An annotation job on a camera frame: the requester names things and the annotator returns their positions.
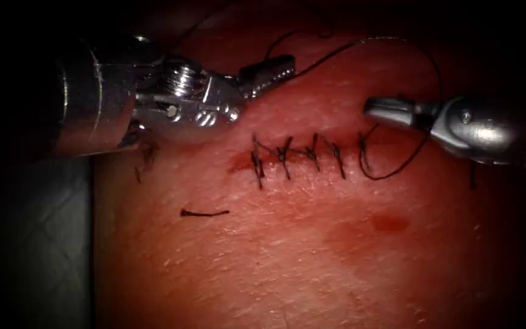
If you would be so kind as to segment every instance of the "sutured incision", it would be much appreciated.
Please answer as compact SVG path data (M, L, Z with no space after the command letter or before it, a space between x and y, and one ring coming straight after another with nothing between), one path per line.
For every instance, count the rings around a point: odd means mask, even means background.
M187 216L193 216L193 217L214 217L214 216L220 216L223 214L230 214L231 212L229 210L223 210L219 211L218 213L194 213L193 211L188 211L184 208L180 211L180 217L187 217Z
M262 169L262 161L261 161L261 158L259 158L259 147L269 152L269 154L276 157L281 162L281 164L283 165L283 168L286 171L287 179L291 180L292 177L289 174L289 170L287 168L287 151L291 151L291 152L294 152L300 155L304 155L308 159L312 160L318 172L320 171L320 165L318 164L318 157L315 151L316 145L318 144L318 136L322 138L326 147L332 152L333 156L336 158L336 161L340 168L340 176L342 177L342 179L346 179L346 173L344 172L344 163L342 162L342 157L340 156L340 148L338 147L338 145L336 145L336 143L328 141L328 139L324 135L314 133L312 137L312 147L306 146L306 150L302 151L298 149L291 149L289 147L293 140L292 136L287 137L286 142L284 143L283 147L276 147L275 150L273 150L271 147L265 146L261 142L259 142L257 140L257 135L254 133L253 134L253 151L251 151L251 162L253 163L253 170L255 171L255 176L257 177L257 183L259 185L259 189L263 189L261 178L265 177L265 174L263 173L263 169Z

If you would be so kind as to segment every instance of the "red skin surface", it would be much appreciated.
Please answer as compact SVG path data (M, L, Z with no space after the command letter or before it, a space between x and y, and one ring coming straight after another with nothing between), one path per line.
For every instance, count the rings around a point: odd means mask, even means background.
M272 23L264 17L277 5L237 6L196 31L180 53L234 73L260 60L278 35L320 28L302 13L289 21L294 8L275 13ZM354 26L341 17L339 24ZM275 54L295 55L301 69L365 31L345 29L330 40L293 37ZM428 48L442 69L446 97L501 88L490 62L457 47L431 42ZM368 180L356 141L373 122L362 117L362 104L369 96L399 93L435 100L433 69L408 44L374 41L250 104L233 129L212 140L189 145L186 138L152 135L159 149L149 166L139 152L99 159L100 326L489 328L511 320L507 314L525 289L518 282L517 235L525 174L479 167L478 188L471 191L469 162L429 142L404 172ZM291 180L260 150L267 174L260 191L249 158L254 132L272 148L293 136L297 149L310 146L314 132L324 134L342 149L346 180L323 143L317 149L321 172L288 154ZM368 141L374 173L402 163L420 138L386 127L375 132ZM182 208L230 214L182 218Z

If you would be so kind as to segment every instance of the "black suture thread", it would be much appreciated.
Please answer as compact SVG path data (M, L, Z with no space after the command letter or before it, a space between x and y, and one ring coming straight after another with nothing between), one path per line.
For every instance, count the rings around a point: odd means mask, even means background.
M283 169L286 170L286 177L288 180L291 180L292 177L289 174L289 170L287 169L287 150L289 149L289 145L292 143L292 136L287 137L286 142L283 144L283 148L277 148L277 158L281 161L281 164L283 165Z
M334 156L336 157L336 161L340 166L340 176L342 179L346 179L346 174L344 173L344 163L342 163L342 158L340 157L340 148L338 148L335 143L332 143L332 146L334 148Z
M188 211L184 208L180 211L180 217L193 216L193 217L214 217L220 216L223 214L230 214L229 210L219 211L218 213L206 214L206 213L194 213L193 211Z
M139 171L139 168L137 166L133 167L135 170L135 179L139 184L141 184L141 171Z
M259 158L259 145L261 145L257 141L257 134L253 134L253 147L255 148L255 159L257 161L257 167L259 167L259 178L265 177L265 172L263 171L263 162L261 161L261 158Z
M470 190L473 191L477 187L476 184L476 162L470 162Z
M326 23L326 26L328 26L330 31L327 34L316 34L308 30L297 29L297 30L290 31L284 35L281 35L279 38L275 39L275 41L273 41L267 48L267 52L265 53L265 58L264 58L265 61L269 59L269 57L271 56L271 52L273 51L275 47L277 47L278 44L280 44L280 42L291 37L292 35L300 34L300 33L312 34L312 35L315 34L319 39L330 39L334 36L334 23L321 10L315 7L312 7L310 4L306 3L305 1L294 1L294 2L299 2L302 6L308 9L314 15L318 15L322 20L324 20L324 22Z
M363 138L363 143L364 141L366 141L368 139L368 137L371 135L371 133L379 126L379 124L375 124L373 126L373 128L371 128L371 130L367 133L367 135ZM427 139L429 138L429 133L426 133L423 138L421 139L421 141L419 142L419 145L417 145L417 147L415 148L415 150L411 153L411 155L409 155L409 157L399 166L397 167L397 169L395 169L394 171L391 171L389 172L387 175L383 175L383 176L378 176L378 177L375 177L373 175L371 175L367 169L365 168L364 164L363 164L363 161L362 161L362 158L365 159L365 161L367 160L366 159L366 155L364 157L361 157L361 161L359 163L360 165L360 170L362 171L362 174L369 178L370 180L382 180L382 179L387 179L393 175L396 175L398 173L400 173L403 169L405 169L405 167L407 167L407 165L409 165L409 163L411 163L413 161L413 159L419 154L419 152L421 151L421 149L423 148L423 146L426 144L427 142Z
M328 54L326 54L324 57L320 58L319 60L317 60L316 62L314 62L313 64L311 64L310 66L308 66L307 68L303 69L302 71L300 71L298 74L295 74L293 75L292 77L290 77L288 80L292 80L292 79L296 79L298 77L301 77L305 74L307 74L308 72L310 72L311 70L317 68L318 66L320 66L322 63L324 63L325 61L329 60L330 58L340 54L341 52L357 45L357 44L364 44L366 43L367 41L370 41L370 40L398 40L398 41L403 41L403 42L408 42L410 45L416 47L423 55L425 55L427 57L427 59L429 60L429 62L432 64L432 67L435 71L435 74L438 78L438 108L441 108L442 105L443 105L443 83L442 83L442 79L441 79L441 71L440 71L440 67L438 66L438 63L435 61L434 57L432 56L432 54L430 54L428 51L426 51L420 44L417 44L417 43L412 43L412 42L409 42L408 40L406 39L403 39L403 38L399 38L399 37L389 37L389 36L376 36L376 37L366 37L366 38L360 38L360 39L356 39L356 40L353 40L349 43L346 43L336 49L334 49L333 51L329 52ZM436 115L433 116L433 121L435 122L435 120L437 119L437 117L439 116L439 114L441 113L441 111L439 111L438 113L436 113ZM423 145L425 145L427 139L429 138L431 134L431 130L428 130L426 135L424 136L424 138L421 140L421 142L418 144L418 146L415 148L415 150L413 151L413 153L409 156L409 158L407 159L407 161L403 162L397 169L393 170L392 172L390 172L389 174L386 174L386 175L383 175L383 176L380 176L380 177L375 177L375 176L372 176L370 175L366 169L364 168L363 166L363 161L362 161L362 158L361 158L361 161L359 161L360 163L360 168L362 170L362 173L369 179L371 180L381 180L381 179L387 179L395 174L398 174L399 172L401 172L403 169L405 169L405 167L407 167L407 165L409 163L411 163L411 161L413 161L413 159L417 156L417 154L421 151L421 149L423 148Z
M253 163L253 170L255 171L255 176L257 177L259 189L263 189L263 183L261 182L261 176L259 175L259 161L255 155L255 152L253 151L251 151L251 162Z
M316 169L320 172L320 164L318 163L318 156L316 155L316 145L318 144L318 133L314 133L312 136L312 147L306 146L306 156L312 160L316 165Z
M359 163L362 162L362 160L365 160L366 163L366 169L368 171L371 170L371 167L369 166L368 161L366 160L366 142L364 137L362 136L362 133L359 132Z
M251 162L253 163L253 170L255 170L255 176L257 177L257 184L259 185L259 190L263 190L263 182L261 178L265 177L265 172L263 171L263 163L259 158L259 148L257 142L257 135L253 134L253 151L251 151Z
M283 148L275 147L275 150L271 149L271 147L267 147L267 146L261 144L261 142L259 142L259 141L255 141L255 143L258 146L261 146L261 148L263 148L264 150L269 152L269 154L271 154L272 156L276 157L281 162L281 165L283 166L283 169L285 169L285 171L286 171L286 177L287 177L288 180L291 180L292 176L289 174L289 170L287 169L287 162L286 162L286 160L287 160L287 151L290 150L289 145L292 143L292 140L293 140L293 137L292 136L288 136L287 139L286 139L286 142L283 145Z
M262 148L263 150L266 150L266 151L269 152L269 154L271 154L272 156L274 156L274 157L277 157L277 156L278 156L278 153L276 153L275 150L273 150L271 147L267 147L267 146L261 144L261 142L259 142L259 141L257 141L257 145L258 145L258 146L261 146L261 148Z
M217 13L222 12L235 1L236 0L228 0L212 9L201 20L197 21L191 27L186 29L182 34L180 34L176 41L174 41L174 43L170 46L170 50L174 50L175 48L177 48L184 39L186 39L190 34L192 34L196 29L198 29L202 24L204 24L205 21L209 20L212 16L216 15Z
M342 177L342 179L346 179L346 173L344 172L344 163L342 162L342 158L340 158L340 148L336 145L336 143L329 142L324 135L320 135L320 137L322 137L324 144L330 151L332 151L332 155L336 158L336 162L340 167L340 176Z

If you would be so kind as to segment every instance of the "cut suture fragment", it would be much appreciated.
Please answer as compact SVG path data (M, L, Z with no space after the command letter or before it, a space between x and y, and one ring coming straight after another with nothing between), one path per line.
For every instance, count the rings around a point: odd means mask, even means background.
M223 211L220 211L218 213L212 213L212 214L194 213L193 211L188 211L188 210L182 208L182 210L180 211L180 217L187 217L187 216L193 216L193 217L214 217L214 216L220 216L220 215L230 214L230 213L231 212L228 211L228 210L223 210Z

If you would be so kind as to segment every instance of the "gray cloth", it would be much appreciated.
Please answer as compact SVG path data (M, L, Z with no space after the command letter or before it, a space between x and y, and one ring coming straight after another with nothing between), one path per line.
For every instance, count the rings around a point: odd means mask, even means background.
M6 171L0 185L2 316L16 328L91 328L91 159Z

